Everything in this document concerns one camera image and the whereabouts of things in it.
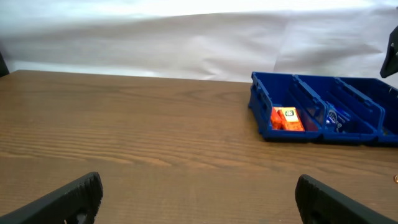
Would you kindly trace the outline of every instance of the white sheet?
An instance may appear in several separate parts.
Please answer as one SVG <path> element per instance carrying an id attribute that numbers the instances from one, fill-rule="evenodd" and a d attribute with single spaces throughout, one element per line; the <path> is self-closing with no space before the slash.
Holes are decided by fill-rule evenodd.
<path id="1" fill-rule="evenodd" d="M 252 71 L 380 77 L 396 0 L 0 1 L 10 71 L 251 82 Z M 383 81 L 398 87 L 398 75 Z"/>

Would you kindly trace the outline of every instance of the small orange object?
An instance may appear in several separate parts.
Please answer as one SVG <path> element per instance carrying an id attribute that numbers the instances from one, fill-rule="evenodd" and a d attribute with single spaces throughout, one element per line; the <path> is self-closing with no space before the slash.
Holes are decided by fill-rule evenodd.
<path id="1" fill-rule="evenodd" d="M 275 108 L 272 108 L 271 112 L 271 125 L 274 130 L 279 130 L 282 126 L 282 119 L 280 118 L 278 112 L 276 112 Z"/>
<path id="2" fill-rule="evenodd" d="M 282 129 L 288 131 L 304 131 L 299 114 L 294 107 L 277 108 L 277 113 L 282 120 Z"/>

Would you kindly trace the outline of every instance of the blue bin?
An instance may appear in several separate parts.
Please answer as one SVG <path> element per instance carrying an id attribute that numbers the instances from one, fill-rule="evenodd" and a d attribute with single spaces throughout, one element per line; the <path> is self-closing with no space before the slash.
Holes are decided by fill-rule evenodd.
<path id="1" fill-rule="evenodd" d="M 372 99 L 337 77 L 297 76 L 318 93 L 323 101 L 341 108 L 356 121 L 356 125 L 349 133 L 330 130 L 324 122 L 322 125 L 324 141 L 359 144 L 377 139 L 377 131 L 384 119 L 385 112 Z M 326 111 L 329 110 L 330 105 L 326 103 Z"/>
<path id="2" fill-rule="evenodd" d="M 319 138 L 326 116 L 326 105 L 320 97 L 297 77 L 288 74 L 252 73 L 249 107 L 264 139 L 309 141 Z M 305 131 L 274 130 L 272 107 L 295 107 Z"/>
<path id="3" fill-rule="evenodd" d="M 398 144 L 398 90 L 376 78 L 341 78 L 385 109 L 377 127 L 378 142 Z"/>

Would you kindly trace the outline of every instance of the brown wooden tabletop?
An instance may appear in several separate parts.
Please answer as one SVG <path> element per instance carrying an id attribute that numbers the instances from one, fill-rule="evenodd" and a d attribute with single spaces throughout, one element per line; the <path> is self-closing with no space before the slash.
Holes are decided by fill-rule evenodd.
<path id="1" fill-rule="evenodd" d="M 265 142 L 250 83 L 0 78 L 0 215 L 98 171 L 101 223 L 301 223 L 309 174 L 398 220 L 398 150 Z"/>

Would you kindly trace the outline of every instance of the table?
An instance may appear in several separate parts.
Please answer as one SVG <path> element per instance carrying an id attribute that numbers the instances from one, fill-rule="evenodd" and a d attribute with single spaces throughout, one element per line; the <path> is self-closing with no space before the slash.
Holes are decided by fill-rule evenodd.
<path id="1" fill-rule="evenodd" d="M 301 174 L 398 220 L 397 149 L 265 142 L 249 87 L 23 70 L 0 78 L 0 215 L 98 171 L 97 224 L 301 223 Z"/>

